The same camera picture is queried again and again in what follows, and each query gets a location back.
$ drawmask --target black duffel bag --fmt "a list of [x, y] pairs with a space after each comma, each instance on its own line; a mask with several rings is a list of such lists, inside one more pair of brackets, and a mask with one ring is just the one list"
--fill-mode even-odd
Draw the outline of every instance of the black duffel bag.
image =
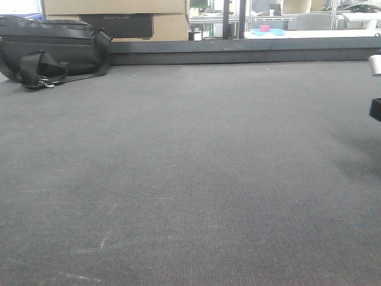
[[0, 17], [0, 72], [31, 89], [105, 75], [112, 37], [75, 20]]

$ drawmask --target pink object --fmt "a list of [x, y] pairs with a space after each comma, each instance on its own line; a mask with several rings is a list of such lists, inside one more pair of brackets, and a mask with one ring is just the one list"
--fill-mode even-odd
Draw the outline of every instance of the pink object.
[[268, 25], [261, 25], [260, 26], [260, 32], [269, 32], [270, 31], [270, 26]]

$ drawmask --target white table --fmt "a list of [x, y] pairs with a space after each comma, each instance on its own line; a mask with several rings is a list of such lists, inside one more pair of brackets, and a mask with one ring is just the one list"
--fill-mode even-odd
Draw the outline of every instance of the white table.
[[245, 32], [246, 39], [288, 39], [288, 38], [345, 38], [345, 37], [374, 37], [376, 33], [381, 34], [381, 30], [303, 30], [285, 31], [283, 36], [275, 36], [267, 33], [257, 36], [251, 32]]

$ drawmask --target computer monitor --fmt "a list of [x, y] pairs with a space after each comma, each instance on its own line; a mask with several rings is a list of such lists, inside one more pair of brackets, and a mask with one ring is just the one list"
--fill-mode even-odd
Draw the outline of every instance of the computer monitor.
[[208, 0], [190, 0], [190, 6], [194, 8], [204, 8], [208, 6]]

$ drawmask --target metal clip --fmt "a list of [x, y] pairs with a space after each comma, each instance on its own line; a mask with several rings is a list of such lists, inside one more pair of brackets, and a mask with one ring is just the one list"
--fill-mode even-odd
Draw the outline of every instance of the metal clip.
[[37, 83], [38, 83], [39, 85], [42, 85], [42, 86], [46, 87], [46, 88], [53, 88], [53, 87], [54, 87], [54, 82], [51, 81], [50, 79], [48, 79], [48, 78], [45, 77], [45, 76], [40, 76], [40, 77], [38, 78]]

